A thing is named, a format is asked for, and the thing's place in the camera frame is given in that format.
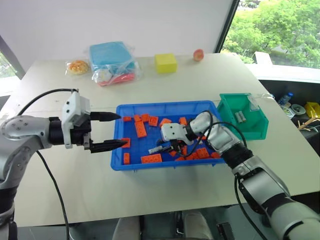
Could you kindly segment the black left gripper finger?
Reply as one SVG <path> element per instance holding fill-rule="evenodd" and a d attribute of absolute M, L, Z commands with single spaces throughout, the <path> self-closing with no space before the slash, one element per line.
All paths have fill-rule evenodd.
<path fill-rule="evenodd" d="M 120 140 L 120 139 L 104 140 L 103 142 L 99 142 L 99 143 L 93 143 L 92 141 L 90 141 L 89 150 L 92 154 L 109 152 L 117 148 L 121 148 L 127 143 L 128 142 L 126 140 Z"/>
<path fill-rule="evenodd" d="M 91 121 L 110 122 L 121 118 L 122 117 L 120 115 L 114 112 L 92 111 L 90 113 Z"/>

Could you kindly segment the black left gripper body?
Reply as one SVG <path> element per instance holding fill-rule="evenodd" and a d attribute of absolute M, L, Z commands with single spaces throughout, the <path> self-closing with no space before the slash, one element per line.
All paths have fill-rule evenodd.
<path fill-rule="evenodd" d="M 91 119 L 87 117 L 79 126 L 71 129 L 71 143 L 77 146 L 83 146 L 85 150 L 90 149 L 91 144 Z"/>

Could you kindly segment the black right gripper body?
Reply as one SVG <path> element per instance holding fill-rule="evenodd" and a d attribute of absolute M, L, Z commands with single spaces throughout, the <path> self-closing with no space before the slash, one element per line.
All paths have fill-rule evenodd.
<path fill-rule="evenodd" d="M 182 140 L 172 140 L 171 146 L 173 146 L 174 151 L 176 151 L 177 153 L 187 152 L 187 144 Z"/>

